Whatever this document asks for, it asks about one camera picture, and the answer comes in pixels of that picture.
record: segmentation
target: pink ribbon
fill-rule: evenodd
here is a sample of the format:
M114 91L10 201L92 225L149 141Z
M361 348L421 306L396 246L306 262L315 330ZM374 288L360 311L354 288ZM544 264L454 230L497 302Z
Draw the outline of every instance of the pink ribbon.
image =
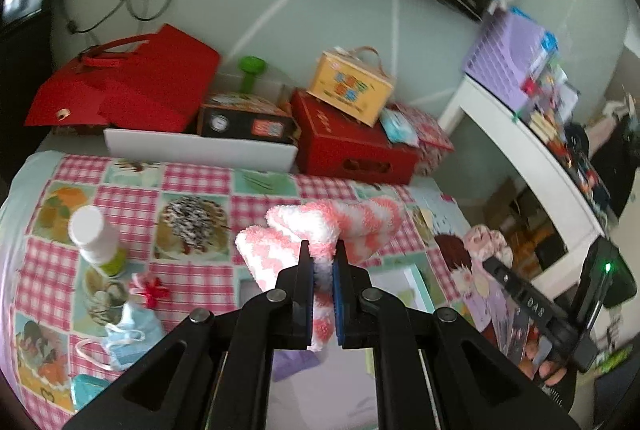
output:
M169 298L171 294L169 288L163 286L160 279L150 273L133 273L131 281L133 287L129 289L129 294L142 298L147 309L155 309L158 300Z

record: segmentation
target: red gift box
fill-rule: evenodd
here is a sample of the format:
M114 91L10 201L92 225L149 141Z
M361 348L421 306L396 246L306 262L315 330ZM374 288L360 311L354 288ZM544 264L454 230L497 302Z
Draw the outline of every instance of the red gift box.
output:
M296 158L301 172L369 184L411 180L419 150L391 144L380 123L357 123L304 90L294 92L291 106L302 130Z

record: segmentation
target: yellow box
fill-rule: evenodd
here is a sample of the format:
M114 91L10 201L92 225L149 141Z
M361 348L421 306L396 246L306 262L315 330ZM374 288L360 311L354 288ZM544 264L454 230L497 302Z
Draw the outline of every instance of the yellow box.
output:
M363 50L378 56L377 68L357 58ZM385 74L376 49L359 47L346 54L334 50L323 52L308 92L358 121L373 126L393 89L394 82Z

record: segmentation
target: gift box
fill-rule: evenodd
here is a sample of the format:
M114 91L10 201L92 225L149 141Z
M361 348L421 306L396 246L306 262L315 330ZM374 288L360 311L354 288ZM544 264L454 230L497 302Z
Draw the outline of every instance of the gift box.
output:
M394 108L402 113L412 124L418 134L420 160L415 165L415 174L429 177L438 168L445 156L454 151L453 144L438 122L429 114L412 106L393 103Z
M200 107L203 137L294 143L295 121L266 99L234 92L211 95Z
M365 51L375 53L378 57L377 67L358 58L358 54ZM309 93L358 121L373 126L393 89L393 81L382 68L377 50L359 47L349 52L323 52Z
M364 126L304 90L294 92L291 105L302 130L296 158L301 172L369 184L411 180L420 150L391 144L380 123Z

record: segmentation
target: blue face mask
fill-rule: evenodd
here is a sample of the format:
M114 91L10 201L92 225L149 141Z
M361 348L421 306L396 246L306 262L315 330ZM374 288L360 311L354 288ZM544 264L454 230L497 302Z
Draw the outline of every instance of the blue face mask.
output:
M164 338L164 329L155 312L131 302L123 305L122 318L117 325L106 324L104 328L107 330L105 338L76 343L78 355L103 370L126 370ZM100 343L109 354L109 363L98 362L82 350L92 342Z

